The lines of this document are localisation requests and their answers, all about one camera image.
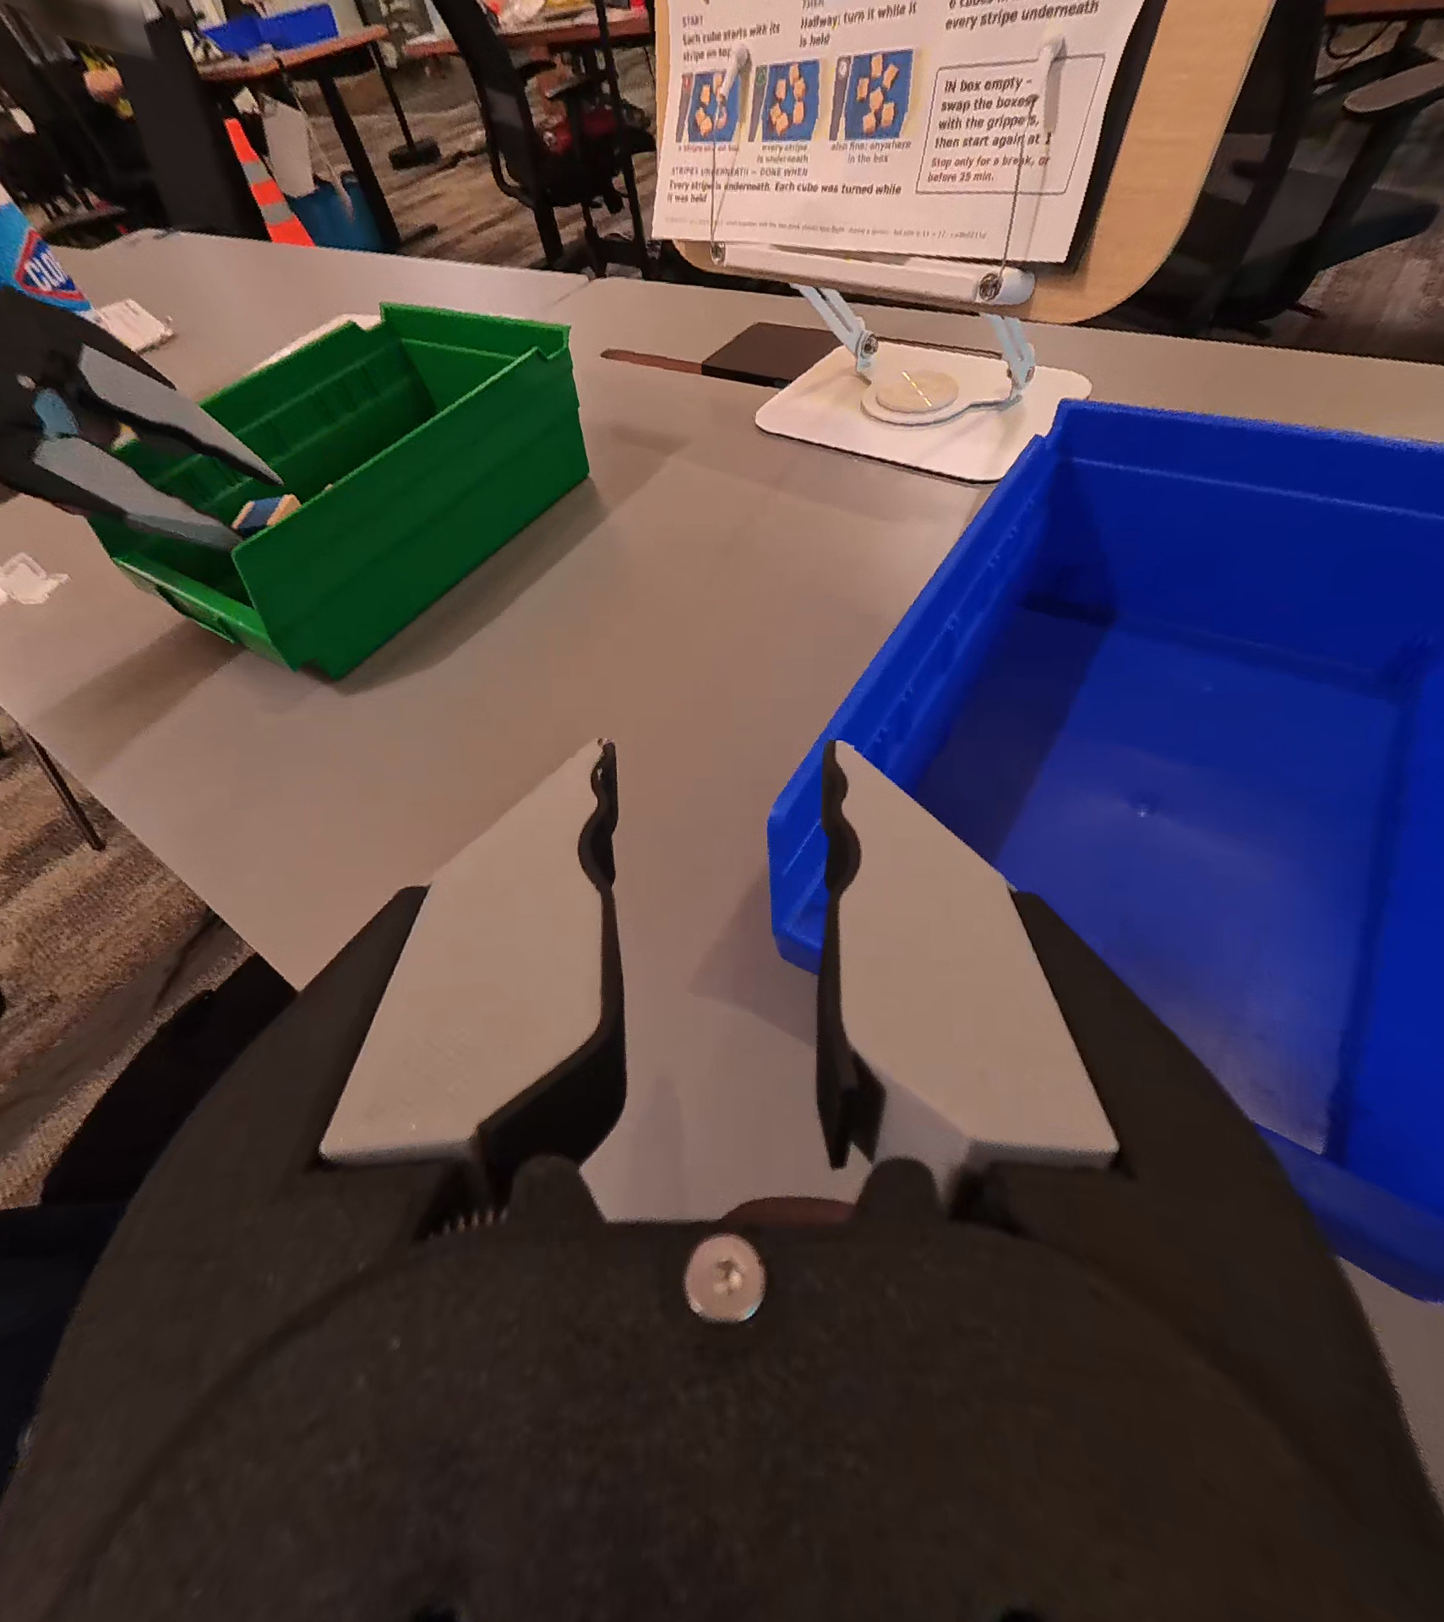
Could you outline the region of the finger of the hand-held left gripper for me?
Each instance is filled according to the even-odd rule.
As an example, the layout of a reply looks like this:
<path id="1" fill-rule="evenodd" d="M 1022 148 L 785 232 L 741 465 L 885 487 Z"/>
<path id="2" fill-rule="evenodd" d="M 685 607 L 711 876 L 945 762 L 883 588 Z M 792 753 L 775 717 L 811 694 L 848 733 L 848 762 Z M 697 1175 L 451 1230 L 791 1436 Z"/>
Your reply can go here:
<path id="1" fill-rule="evenodd" d="M 78 417 L 93 409 L 148 439 L 169 438 L 196 454 L 235 468 L 239 476 L 285 490 L 287 479 L 252 446 L 217 423 L 198 402 L 173 390 L 165 377 L 136 369 L 128 358 L 81 343 L 73 364 Z"/>
<path id="2" fill-rule="evenodd" d="M 155 490 L 118 456 L 84 438 L 42 438 L 33 446 L 31 472 L 38 476 L 45 497 L 58 505 L 118 516 L 128 527 L 148 535 L 232 553 L 239 533 L 216 516 Z"/>

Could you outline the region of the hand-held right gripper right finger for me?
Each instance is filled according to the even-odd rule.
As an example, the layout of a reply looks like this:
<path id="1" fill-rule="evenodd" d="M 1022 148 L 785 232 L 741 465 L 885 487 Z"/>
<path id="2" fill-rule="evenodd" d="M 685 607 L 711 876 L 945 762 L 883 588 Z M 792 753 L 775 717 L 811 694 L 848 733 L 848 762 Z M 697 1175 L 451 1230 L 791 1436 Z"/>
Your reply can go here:
<path id="1" fill-rule="evenodd" d="M 815 1100 L 832 1165 L 1103 1169 L 1117 1133 L 1016 890 L 850 742 L 822 760 Z"/>

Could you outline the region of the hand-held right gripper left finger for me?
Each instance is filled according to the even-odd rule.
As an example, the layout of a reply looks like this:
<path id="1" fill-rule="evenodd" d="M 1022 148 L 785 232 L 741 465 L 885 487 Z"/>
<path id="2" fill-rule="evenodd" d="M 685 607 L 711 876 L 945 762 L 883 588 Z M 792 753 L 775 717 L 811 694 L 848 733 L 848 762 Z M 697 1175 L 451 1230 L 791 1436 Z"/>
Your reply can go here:
<path id="1" fill-rule="evenodd" d="M 329 1122 L 331 1165 L 576 1165 L 628 1102 L 612 739 L 591 739 L 428 886 Z"/>

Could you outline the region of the green plastic bin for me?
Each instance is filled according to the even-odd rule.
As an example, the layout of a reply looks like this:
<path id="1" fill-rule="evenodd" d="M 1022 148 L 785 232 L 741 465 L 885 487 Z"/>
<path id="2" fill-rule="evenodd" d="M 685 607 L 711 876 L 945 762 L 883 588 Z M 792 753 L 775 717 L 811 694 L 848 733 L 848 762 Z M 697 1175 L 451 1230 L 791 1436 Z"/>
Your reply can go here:
<path id="1" fill-rule="evenodd" d="M 352 674 L 586 480 L 571 327 L 385 302 L 203 398 L 298 509 L 232 553 L 92 516 L 185 618 L 290 672 Z"/>

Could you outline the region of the blue plastic bin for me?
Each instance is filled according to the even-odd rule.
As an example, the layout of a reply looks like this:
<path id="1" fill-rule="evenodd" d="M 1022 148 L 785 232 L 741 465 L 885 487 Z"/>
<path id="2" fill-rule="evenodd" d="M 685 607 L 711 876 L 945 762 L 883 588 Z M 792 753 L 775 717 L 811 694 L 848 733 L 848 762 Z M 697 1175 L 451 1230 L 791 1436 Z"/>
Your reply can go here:
<path id="1" fill-rule="evenodd" d="M 1064 403 L 770 808 L 807 971 L 825 739 L 1048 902 L 1345 1260 L 1444 1300 L 1444 446 Z"/>

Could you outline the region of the small white packet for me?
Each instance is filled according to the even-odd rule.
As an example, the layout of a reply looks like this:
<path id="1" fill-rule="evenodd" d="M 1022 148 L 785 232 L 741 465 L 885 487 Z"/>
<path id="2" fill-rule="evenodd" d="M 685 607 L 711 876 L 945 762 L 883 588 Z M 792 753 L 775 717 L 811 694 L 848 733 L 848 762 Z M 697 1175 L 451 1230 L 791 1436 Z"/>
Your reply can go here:
<path id="1" fill-rule="evenodd" d="M 92 310 L 92 320 L 121 346 L 148 354 L 173 340 L 177 329 L 162 316 L 148 313 L 137 300 L 115 300 Z"/>

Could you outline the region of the orange traffic cone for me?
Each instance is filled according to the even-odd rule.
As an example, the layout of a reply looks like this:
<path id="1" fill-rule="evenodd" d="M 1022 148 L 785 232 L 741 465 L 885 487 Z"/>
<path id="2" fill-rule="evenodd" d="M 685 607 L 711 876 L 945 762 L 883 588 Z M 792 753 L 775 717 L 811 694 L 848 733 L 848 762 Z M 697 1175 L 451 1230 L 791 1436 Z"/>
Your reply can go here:
<path id="1" fill-rule="evenodd" d="M 311 233 L 305 232 L 304 221 L 290 207 L 285 189 L 278 186 L 276 175 L 269 173 L 263 153 L 254 148 L 252 138 L 246 134 L 238 115 L 224 118 L 224 129 L 228 134 L 232 152 L 242 167 L 246 184 L 252 189 L 254 207 L 265 223 L 265 233 L 276 244 L 287 248 L 315 248 Z"/>

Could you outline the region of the blue bucket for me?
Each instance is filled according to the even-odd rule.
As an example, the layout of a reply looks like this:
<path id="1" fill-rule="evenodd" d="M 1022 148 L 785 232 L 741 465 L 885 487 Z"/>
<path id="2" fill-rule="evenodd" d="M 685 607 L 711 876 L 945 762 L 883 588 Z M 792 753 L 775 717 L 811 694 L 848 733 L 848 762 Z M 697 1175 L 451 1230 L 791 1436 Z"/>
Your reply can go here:
<path id="1" fill-rule="evenodd" d="M 396 252 L 403 233 L 382 195 L 371 195 L 352 167 L 315 179 L 304 195 L 287 193 L 287 204 L 318 248 L 349 252 Z"/>

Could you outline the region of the black pillar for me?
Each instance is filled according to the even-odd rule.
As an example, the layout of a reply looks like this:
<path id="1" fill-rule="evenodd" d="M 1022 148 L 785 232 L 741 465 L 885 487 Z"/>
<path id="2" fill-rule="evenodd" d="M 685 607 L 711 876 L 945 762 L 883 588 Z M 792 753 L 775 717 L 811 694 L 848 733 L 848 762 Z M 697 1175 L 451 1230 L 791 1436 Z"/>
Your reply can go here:
<path id="1" fill-rule="evenodd" d="M 179 14 L 158 3 L 146 25 L 148 58 L 124 74 L 143 148 L 177 232 L 265 241 L 224 111 L 203 85 Z"/>

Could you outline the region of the small blue tray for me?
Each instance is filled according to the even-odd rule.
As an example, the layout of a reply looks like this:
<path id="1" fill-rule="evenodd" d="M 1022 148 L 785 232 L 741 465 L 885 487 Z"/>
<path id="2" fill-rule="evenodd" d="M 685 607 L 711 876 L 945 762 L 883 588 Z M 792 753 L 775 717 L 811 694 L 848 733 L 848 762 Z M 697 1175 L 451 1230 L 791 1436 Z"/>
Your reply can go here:
<path id="1" fill-rule="evenodd" d="M 238 12 L 224 21 L 203 25 L 203 38 L 228 58 L 257 58 L 265 52 L 293 52 L 340 38 L 340 19 L 329 3 L 301 6 L 293 12 Z"/>

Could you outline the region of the black office chair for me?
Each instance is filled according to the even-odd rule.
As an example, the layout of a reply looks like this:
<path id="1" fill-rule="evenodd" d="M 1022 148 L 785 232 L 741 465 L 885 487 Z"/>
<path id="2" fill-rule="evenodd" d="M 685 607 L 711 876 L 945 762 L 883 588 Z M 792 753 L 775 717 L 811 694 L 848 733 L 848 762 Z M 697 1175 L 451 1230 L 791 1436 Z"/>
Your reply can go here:
<path id="1" fill-rule="evenodd" d="M 626 267 L 656 278 L 657 255 L 643 223 L 635 160 L 656 153 L 652 118 L 620 85 L 613 43 L 599 34 L 549 91 L 544 120 L 531 85 L 542 61 L 518 61 L 484 3 L 432 3 L 477 91 L 496 186 L 533 217 L 554 273 L 606 276 Z"/>
<path id="2" fill-rule="evenodd" d="M 1301 167 L 1298 148 L 1320 102 L 1327 3 L 1277 3 L 1220 146 L 1211 193 L 1235 207 L 1194 324 L 1261 333 L 1301 310 L 1320 273 L 1423 233 L 1440 207 L 1382 186 L 1415 120 L 1444 102 L 1444 58 L 1359 85 L 1338 82 L 1338 112 L 1363 140 L 1345 173 Z"/>

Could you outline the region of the white book stand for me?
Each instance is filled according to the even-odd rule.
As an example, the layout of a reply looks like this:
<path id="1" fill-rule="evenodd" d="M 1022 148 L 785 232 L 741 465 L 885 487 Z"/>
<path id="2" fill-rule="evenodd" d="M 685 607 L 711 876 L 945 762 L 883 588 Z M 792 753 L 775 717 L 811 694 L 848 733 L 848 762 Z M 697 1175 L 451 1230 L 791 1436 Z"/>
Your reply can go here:
<path id="1" fill-rule="evenodd" d="M 1086 195 L 1081 228 L 1096 211 Z M 1070 255 L 1022 267 L 714 241 L 692 241 L 692 252 L 731 276 L 791 284 L 841 343 L 760 408 L 767 435 L 996 483 L 1051 431 L 1062 402 L 1096 390 L 1084 373 L 1044 366 L 1022 320 L 1038 276 L 1064 269 Z"/>

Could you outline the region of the black flat plate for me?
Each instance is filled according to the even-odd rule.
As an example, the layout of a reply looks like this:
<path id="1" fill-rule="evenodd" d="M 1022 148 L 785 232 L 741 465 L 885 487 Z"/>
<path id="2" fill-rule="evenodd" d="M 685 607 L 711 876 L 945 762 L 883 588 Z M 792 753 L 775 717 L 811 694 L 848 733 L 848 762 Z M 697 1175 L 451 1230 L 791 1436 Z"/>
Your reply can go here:
<path id="1" fill-rule="evenodd" d="M 840 350 L 841 343 L 822 327 L 811 329 L 782 322 L 755 322 L 703 361 L 630 350 L 606 350 L 602 361 L 630 364 L 646 372 L 716 377 L 726 383 L 785 390 L 791 383 Z"/>

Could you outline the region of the printed instruction sheet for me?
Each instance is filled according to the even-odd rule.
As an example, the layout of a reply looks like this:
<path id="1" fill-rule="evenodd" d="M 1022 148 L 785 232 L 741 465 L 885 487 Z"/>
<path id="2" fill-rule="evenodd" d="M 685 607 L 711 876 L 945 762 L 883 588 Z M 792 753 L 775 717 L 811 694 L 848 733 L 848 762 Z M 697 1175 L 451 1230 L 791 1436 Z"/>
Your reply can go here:
<path id="1" fill-rule="evenodd" d="M 656 233 L 1062 263 L 1148 3 L 670 3 Z"/>

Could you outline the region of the pale wooden display board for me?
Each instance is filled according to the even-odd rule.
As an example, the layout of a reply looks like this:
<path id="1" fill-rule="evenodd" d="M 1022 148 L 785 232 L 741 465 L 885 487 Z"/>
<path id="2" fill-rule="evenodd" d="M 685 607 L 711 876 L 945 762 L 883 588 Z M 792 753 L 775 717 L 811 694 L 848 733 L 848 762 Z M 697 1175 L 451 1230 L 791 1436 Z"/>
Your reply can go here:
<path id="1" fill-rule="evenodd" d="M 657 35 L 670 19 L 657 3 Z M 1238 91 L 1265 34 L 1272 3 L 1148 3 L 1130 61 L 1111 94 L 1090 204 L 1096 217 L 1078 232 L 1059 273 L 1040 273 L 1023 320 L 1078 324 L 1110 313 L 1148 288 L 1196 211 L 1207 167 L 1220 152 Z M 657 123 L 663 133 L 667 71 L 657 43 Z M 705 273 L 705 252 L 667 240 Z"/>

